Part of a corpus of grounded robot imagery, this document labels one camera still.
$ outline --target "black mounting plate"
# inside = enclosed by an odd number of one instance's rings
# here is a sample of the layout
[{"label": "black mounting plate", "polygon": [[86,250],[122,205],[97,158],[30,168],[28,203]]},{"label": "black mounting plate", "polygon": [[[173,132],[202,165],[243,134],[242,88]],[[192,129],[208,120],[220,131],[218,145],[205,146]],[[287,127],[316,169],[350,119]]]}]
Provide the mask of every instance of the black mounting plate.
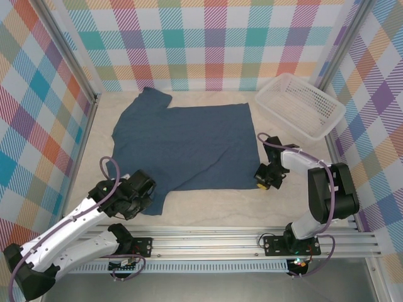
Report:
[{"label": "black mounting plate", "polygon": [[[152,238],[151,237],[136,237],[133,238],[132,241],[132,252],[129,254],[137,254],[141,255],[144,258],[149,258],[151,257],[151,251],[152,251]],[[140,259],[136,259],[133,264],[126,265],[126,266],[120,266],[120,261],[113,261],[109,262],[108,265],[108,270],[112,271],[113,269],[116,269],[117,272],[125,272],[125,271],[135,271],[136,270],[136,263],[141,262]],[[131,275],[130,273],[116,273],[115,276],[117,278],[126,278]]]},{"label": "black mounting plate", "polygon": [[[318,256],[321,254],[321,246],[317,238],[313,238],[312,240],[314,242],[314,244],[310,245],[312,255]],[[263,247],[266,256],[310,256],[309,249],[299,250],[295,254],[290,253],[287,249],[284,236],[264,236]]]}]

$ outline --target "plaid wall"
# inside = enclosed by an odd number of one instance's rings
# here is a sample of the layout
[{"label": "plaid wall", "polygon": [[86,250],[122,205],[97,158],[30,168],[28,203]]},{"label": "plaid wall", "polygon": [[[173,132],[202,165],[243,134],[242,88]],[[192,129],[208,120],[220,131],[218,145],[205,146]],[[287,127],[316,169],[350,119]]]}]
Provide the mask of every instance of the plaid wall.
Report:
[{"label": "plaid wall", "polygon": [[[90,102],[28,0],[0,0],[0,250],[55,223]],[[0,254],[0,301],[9,273]]]},{"label": "plaid wall", "polygon": [[344,2],[63,0],[107,91],[255,91],[282,72],[309,78]]},{"label": "plaid wall", "polygon": [[343,40],[344,36],[347,34],[347,29],[348,26],[350,25],[351,21],[353,20],[358,7],[360,6],[360,3],[362,2],[362,0],[354,0],[354,4],[352,5],[347,18],[345,19],[343,26],[340,29],[340,32],[337,36],[337,38],[334,40],[333,45],[329,51],[329,53],[327,54],[326,57],[326,61],[324,62],[321,71],[319,72],[319,76],[317,77],[316,81],[315,81],[315,86],[319,87],[319,84],[321,83],[321,81],[323,80],[323,76],[326,73],[330,62],[332,62],[332,59],[334,58],[334,55],[336,54],[341,41]]},{"label": "plaid wall", "polygon": [[403,297],[403,1],[378,0],[332,80],[346,105],[332,137],[350,169],[390,289]]}]

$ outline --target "cable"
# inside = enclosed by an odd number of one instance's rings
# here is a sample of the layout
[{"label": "cable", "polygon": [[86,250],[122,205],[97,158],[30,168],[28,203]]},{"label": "cable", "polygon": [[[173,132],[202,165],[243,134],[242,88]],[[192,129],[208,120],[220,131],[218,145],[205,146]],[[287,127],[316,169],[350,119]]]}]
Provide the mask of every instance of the cable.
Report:
[{"label": "cable", "polygon": [[112,276],[115,278],[115,281],[128,281],[130,279],[133,279],[134,277],[138,276],[144,269],[145,269],[145,258],[139,254],[125,254],[125,255],[109,255],[109,256],[104,256],[101,258],[123,258],[123,257],[132,257],[132,258],[140,258],[141,260],[143,260],[143,266],[135,273],[131,274],[130,276],[126,277],[126,278],[117,278],[115,275],[115,271],[117,271],[117,269],[113,269],[112,270]]},{"label": "cable", "polygon": [[315,274],[316,272],[319,272],[329,262],[330,258],[333,256],[334,249],[336,248],[336,240],[334,239],[334,237],[332,235],[329,235],[329,234],[318,235],[318,237],[319,238],[329,237],[329,238],[332,239],[332,249],[331,249],[329,255],[327,256],[327,258],[324,260],[324,262],[320,266],[316,267],[314,270],[306,273],[305,275],[298,275],[298,274],[290,271],[290,274],[293,275],[294,277],[297,277],[297,278],[304,277],[305,278],[305,277],[309,277],[309,276]]},{"label": "cable", "polygon": [[327,219],[327,222],[325,224],[325,226],[320,229],[319,231],[316,232],[316,234],[319,233],[323,233],[324,231],[327,230],[327,228],[329,228],[329,225],[332,223],[332,219],[333,219],[333,214],[334,214],[334,204],[335,204],[335,192],[336,189],[334,187],[334,181],[333,181],[333,175],[332,172],[330,171],[330,169],[328,168],[328,166],[321,160],[317,159],[316,157],[302,151],[302,150],[295,150],[294,148],[290,148],[290,147],[286,147],[286,146],[280,146],[280,145],[273,145],[272,143],[267,143],[265,142],[260,136],[261,135],[266,135],[267,137],[270,137],[270,135],[268,135],[267,133],[261,132],[258,134],[258,140],[260,140],[263,144],[273,147],[273,148],[279,148],[279,149],[284,149],[287,151],[291,151],[294,153],[298,153],[303,155],[304,157],[313,160],[314,162],[317,162],[318,164],[320,164],[321,166],[323,166],[323,168],[325,169],[327,176],[329,178],[329,182],[330,182],[330,210],[329,210],[329,218]]},{"label": "cable", "polygon": [[259,245],[259,247],[260,247],[261,249],[264,249],[264,247],[262,247],[262,246],[260,245],[260,240],[262,240],[263,236],[265,236],[266,234],[269,234],[269,235],[271,235],[271,236],[275,236],[275,234],[272,234],[272,233],[263,233],[263,234],[259,237],[259,239],[258,239],[258,245]]},{"label": "cable", "polygon": [[13,296],[13,284],[14,284],[14,280],[15,277],[17,275],[18,270],[21,268],[21,266],[23,265],[23,263],[27,260],[27,258],[29,258],[29,256],[31,256],[31,251],[36,251],[46,240],[48,240],[52,235],[54,235],[57,231],[59,231],[60,229],[62,229],[64,226],[68,225],[70,222],[72,221],[76,221],[78,218],[84,216],[85,214],[91,212],[92,210],[98,208],[99,206],[101,206],[104,202],[106,202],[111,196],[112,194],[116,191],[117,187],[119,186],[119,180],[120,180],[120,170],[119,170],[119,166],[116,163],[116,161],[114,159],[112,159],[109,156],[104,156],[99,160],[99,166],[101,167],[101,171],[102,174],[104,176],[106,176],[108,179],[109,177],[106,175],[106,172],[103,168],[103,161],[105,159],[108,159],[112,162],[112,164],[115,166],[116,169],[116,181],[112,187],[112,190],[98,203],[94,204],[92,207],[88,208],[85,211],[80,212],[79,214],[72,216],[72,219],[70,220],[66,220],[63,223],[61,223],[60,225],[58,225],[57,227],[54,228],[54,230],[50,231],[48,234],[46,234],[46,236],[44,236],[41,240],[38,241],[38,243],[36,245],[34,245],[32,247],[31,250],[29,250],[24,257],[22,257],[22,259],[17,263],[16,267],[14,268],[13,272],[11,273],[11,277],[10,277],[10,282],[8,284],[8,297],[10,302],[15,302],[14,300],[14,296]]}]

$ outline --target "gray floor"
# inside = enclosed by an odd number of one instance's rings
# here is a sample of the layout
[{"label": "gray floor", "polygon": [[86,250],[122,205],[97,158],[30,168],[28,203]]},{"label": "gray floor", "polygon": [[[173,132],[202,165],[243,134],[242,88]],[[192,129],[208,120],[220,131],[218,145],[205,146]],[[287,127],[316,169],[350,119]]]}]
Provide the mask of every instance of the gray floor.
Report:
[{"label": "gray floor", "polygon": [[44,302],[355,302],[377,301],[364,259],[334,259],[317,274],[141,274],[128,282],[108,275],[69,274]]}]

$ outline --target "metal extrusion bar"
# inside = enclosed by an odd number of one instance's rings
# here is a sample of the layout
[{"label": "metal extrusion bar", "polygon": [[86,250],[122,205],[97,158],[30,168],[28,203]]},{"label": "metal extrusion bar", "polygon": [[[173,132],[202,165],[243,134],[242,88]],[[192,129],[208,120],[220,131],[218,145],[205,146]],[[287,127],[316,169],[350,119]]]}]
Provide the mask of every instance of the metal extrusion bar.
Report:
[{"label": "metal extrusion bar", "polygon": [[69,65],[72,73],[76,77],[87,98],[89,98],[92,103],[95,103],[96,93],[88,82],[84,71],[82,70],[79,62],[74,56],[69,43],[65,39],[64,34],[60,30],[59,26],[57,25],[54,17],[52,16],[52,13],[49,11],[48,6],[44,3],[44,0],[30,0],[30,2],[32,7],[40,17],[42,23],[46,26],[50,36],[52,37],[52,40],[59,49],[62,57]]},{"label": "metal extrusion bar", "polygon": [[[83,235],[86,240],[99,235],[107,226],[97,226]],[[152,237],[151,260],[265,260],[289,259],[289,256],[266,257],[257,240],[263,233],[282,235],[283,228],[207,228],[126,226],[134,237]],[[336,239],[334,258],[380,257],[372,233],[360,233],[351,227],[335,227],[327,232]],[[320,238],[322,255],[332,248],[330,238]]]},{"label": "metal extrusion bar", "polygon": [[69,204],[69,200],[73,191],[74,184],[76,183],[78,171],[81,165],[82,157],[84,155],[84,151],[86,149],[87,141],[89,138],[89,133],[91,132],[91,129],[93,127],[94,119],[95,119],[95,114],[98,109],[98,103],[92,103],[91,107],[89,109],[89,114],[88,114],[88,121],[87,121],[87,126],[84,130],[84,134],[82,136],[82,142],[80,144],[80,149],[77,154],[76,161],[74,163],[71,179],[70,179],[70,184],[69,188],[67,189],[67,194],[64,198],[63,206],[61,207],[61,211],[58,213],[58,217],[56,221],[59,221],[65,214],[66,208]]},{"label": "metal extrusion bar", "polygon": [[371,12],[372,7],[375,5],[377,0],[362,0],[360,6],[357,9],[357,12],[351,21],[350,25],[346,30],[346,35],[343,37],[336,53],[333,56],[332,61],[329,64],[329,67],[325,71],[321,83],[319,83],[318,88],[322,91],[325,91],[327,87],[330,85],[336,71],[339,69],[341,62],[343,61],[345,55],[350,50],[355,38],[358,35],[358,32],[361,26],[364,24],[366,17]]},{"label": "metal extrusion bar", "polygon": [[[71,274],[103,274],[111,273],[108,269],[110,259],[92,261],[77,269],[71,271]],[[142,267],[133,269],[120,269],[119,273],[133,273]],[[228,272],[288,272],[286,260],[233,260],[233,261],[171,261],[171,260],[149,260],[145,265],[142,273],[186,273],[186,274],[202,274],[202,273],[228,273]]]}]

